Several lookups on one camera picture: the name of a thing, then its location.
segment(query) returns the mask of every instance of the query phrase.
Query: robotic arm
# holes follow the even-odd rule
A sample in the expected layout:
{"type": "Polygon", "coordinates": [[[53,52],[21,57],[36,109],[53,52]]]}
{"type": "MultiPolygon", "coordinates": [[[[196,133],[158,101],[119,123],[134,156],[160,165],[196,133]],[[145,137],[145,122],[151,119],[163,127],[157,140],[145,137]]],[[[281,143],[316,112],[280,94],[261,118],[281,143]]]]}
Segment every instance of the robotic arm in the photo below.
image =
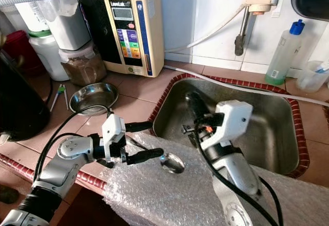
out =
{"type": "MultiPolygon", "coordinates": [[[[187,94],[186,101],[195,121],[194,128],[183,126],[183,133],[189,133],[190,141],[202,152],[213,173],[221,174],[224,180],[257,201],[268,213],[270,210],[262,196],[259,177],[241,150],[231,143],[231,140],[246,131],[252,106],[237,100],[225,101],[216,105],[215,113],[210,113],[198,93],[187,94]]],[[[48,226],[55,210],[73,185],[79,169],[87,163],[98,161],[113,168],[117,162],[137,164],[163,155],[161,148],[140,151],[133,156],[129,156],[125,150],[126,132],[151,127],[152,123],[147,121],[125,124],[122,118],[112,113],[102,126],[103,138],[98,134],[67,138],[34,181],[31,193],[17,209],[7,215],[0,226],[48,226]]],[[[269,225],[267,219],[225,185],[224,180],[213,177],[213,188],[224,208],[226,224],[269,225]]]]}
{"type": "MultiPolygon", "coordinates": [[[[241,149],[231,143],[246,132],[252,105],[237,100],[223,101],[211,114],[198,93],[188,93],[186,101],[195,120],[193,128],[182,127],[183,133],[190,133],[191,143],[200,148],[215,171],[270,212],[262,196],[260,178],[247,163],[241,149]]],[[[213,188],[223,206],[227,225],[270,225],[264,216],[216,176],[213,176],[213,188]]]]}
{"type": "Polygon", "coordinates": [[[151,122],[124,124],[122,118],[111,114],[102,126],[103,138],[98,134],[88,137],[69,137],[60,143],[57,154],[34,181],[32,191],[11,210],[0,226],[48,226],[55,210],[77,178],[80,168],[102,160],[106,167],[117,162],[128,165],[145,162],[163,155],[163,149],[140,151],[129,156],[125,151],[126,132],[137,132],[152,127],[151,122]]]}

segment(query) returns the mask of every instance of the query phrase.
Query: stainless steel bowl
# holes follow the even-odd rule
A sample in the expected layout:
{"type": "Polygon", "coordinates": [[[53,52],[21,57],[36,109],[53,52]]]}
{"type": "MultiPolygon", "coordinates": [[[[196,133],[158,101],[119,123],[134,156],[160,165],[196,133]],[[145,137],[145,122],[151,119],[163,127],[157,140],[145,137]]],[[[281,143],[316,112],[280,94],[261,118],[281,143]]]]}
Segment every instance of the stainless steel bowl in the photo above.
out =
{"type": "MultiPolygon", "coordinates": [[[[70,109],[77,112],[92,105],[111,107],[118,99],[118,90],[109,83],[93,83],[75,92],[70,99],[70,109]]],[[[103,107],[94,107],[79,115],[100,115],[106,112],[103,107]]]]}

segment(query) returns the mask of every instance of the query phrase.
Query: red container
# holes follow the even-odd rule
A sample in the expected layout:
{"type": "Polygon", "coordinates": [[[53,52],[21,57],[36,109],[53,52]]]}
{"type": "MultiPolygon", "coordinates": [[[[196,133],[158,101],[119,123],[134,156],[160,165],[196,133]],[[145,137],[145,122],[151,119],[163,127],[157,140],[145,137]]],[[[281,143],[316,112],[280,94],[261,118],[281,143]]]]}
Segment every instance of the red container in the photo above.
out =
{"type": "Polygon", "coordinates": [[[34,51],[27,39],[26,33],[19,30],[7,35],[6,44],[3,47],[10,57],[21,59],[23,56],[23,64],[19,66],[20,71],[27,75],[39,75],[46,72],[38,55],[34,51]]]}

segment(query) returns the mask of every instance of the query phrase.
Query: sink basin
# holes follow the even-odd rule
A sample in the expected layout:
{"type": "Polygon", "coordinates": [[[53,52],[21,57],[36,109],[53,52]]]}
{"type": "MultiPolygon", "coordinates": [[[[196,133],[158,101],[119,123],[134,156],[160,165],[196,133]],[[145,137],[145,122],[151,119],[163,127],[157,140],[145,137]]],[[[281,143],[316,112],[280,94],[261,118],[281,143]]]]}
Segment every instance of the sink basin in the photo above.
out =
{"type": "MultiPolygon", "coordinates": [[[[290,174],[299,167],[297,129],[295,129],[293,111],[288,100],[232,90],[201,79],[181,79],[175,83],[172,82],[171,88],[167,88],[165,92],[168,94],[167,97],[162,99],[163,102],[160,100],[158,109],[156,108],[153,114],[155,116],[153,130],[158,137],[194,148],[188,136],[181,132],[182,125],[193,125],[193,118],[185,101],[185,93],[191,91],[201,94],[211,112],[214,112],[218,102],[226,100],[245,101],[253,106],[247,132],[232,141],[234,146],[241,148],[249,164],[282,175],[290,174]]],[[[308,164],[304,171],[298,171],[298,174],[295,172],[290,176],[301,175],[307,167],[308,164]]]]}

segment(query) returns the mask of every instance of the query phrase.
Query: metal pipe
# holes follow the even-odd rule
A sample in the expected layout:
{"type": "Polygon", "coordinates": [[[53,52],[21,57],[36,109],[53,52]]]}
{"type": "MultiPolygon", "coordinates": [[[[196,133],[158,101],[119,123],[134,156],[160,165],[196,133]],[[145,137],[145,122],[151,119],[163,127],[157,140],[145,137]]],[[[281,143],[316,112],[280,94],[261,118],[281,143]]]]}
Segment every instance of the metal pipe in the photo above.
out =
{"type": "Polygon", "coordinates": [[[246,36],[246,29],[249,22],[249,17],[251,13],[249,12],[249,7],[247,6],[245,8],[245,11],[243,13],[243,19],[242,24],[240,28],[240,33],[235,38],[235,50],[234,53],[237,56],[241,56],[243,54],[243,45],[245,43],[245,36],[246,36]]]}

